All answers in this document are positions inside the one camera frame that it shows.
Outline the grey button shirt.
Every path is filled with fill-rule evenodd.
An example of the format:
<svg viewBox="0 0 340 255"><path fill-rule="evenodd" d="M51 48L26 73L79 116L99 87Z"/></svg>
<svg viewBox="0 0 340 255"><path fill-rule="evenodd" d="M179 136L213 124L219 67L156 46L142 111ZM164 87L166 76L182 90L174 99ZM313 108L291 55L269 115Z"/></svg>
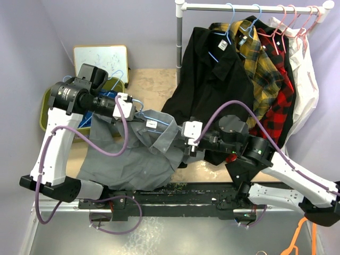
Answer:
<svg viewBox="0 0 340 255"><path fill-rule="evenodd" d="M128 122L128 142L125 152L118 157L108 157L92 147L77 175L108 186L113 190L153 190L166 185L175 170L184 161L184 144L176 120L169 114L155 110L144 112L169 124L157 131L148 132L146 120Z"/></svg>

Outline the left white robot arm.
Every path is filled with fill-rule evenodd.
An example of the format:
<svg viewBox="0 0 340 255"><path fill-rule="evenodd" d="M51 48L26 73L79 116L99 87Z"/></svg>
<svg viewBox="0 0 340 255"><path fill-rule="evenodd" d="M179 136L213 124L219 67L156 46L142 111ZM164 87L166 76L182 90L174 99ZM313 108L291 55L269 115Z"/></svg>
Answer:
<svg viewBox="0 0 340 255"><path fill-rule="evenodd" d="M77 131L83 116L93 112L111 117L116 109L113 98L100 94L107 79L105 70L82 64L78 76L51 87L43 144L30 174L20 178L21 187L62 202L90 199L97 208L108 205L109 195L104 185L66 175L74 136L84 137Z"/></svg>

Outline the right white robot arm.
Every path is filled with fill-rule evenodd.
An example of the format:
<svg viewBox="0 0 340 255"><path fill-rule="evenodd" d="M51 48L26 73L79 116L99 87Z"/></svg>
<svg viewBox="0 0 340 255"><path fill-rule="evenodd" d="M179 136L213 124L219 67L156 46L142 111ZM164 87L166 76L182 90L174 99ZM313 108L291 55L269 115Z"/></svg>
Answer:
<svg viewBox="0 0 340 255"><path fill-rule="evenodd" d="M218 121L216 130L202 131L199 121L183 123L189 155L198 150L230 153L227 167L238 188L236 203L242 208L268 205L295 210L309 221L330 227L339 221L339 182L328 181L294 163L268 140L250 135L235 115Z"/></svg>

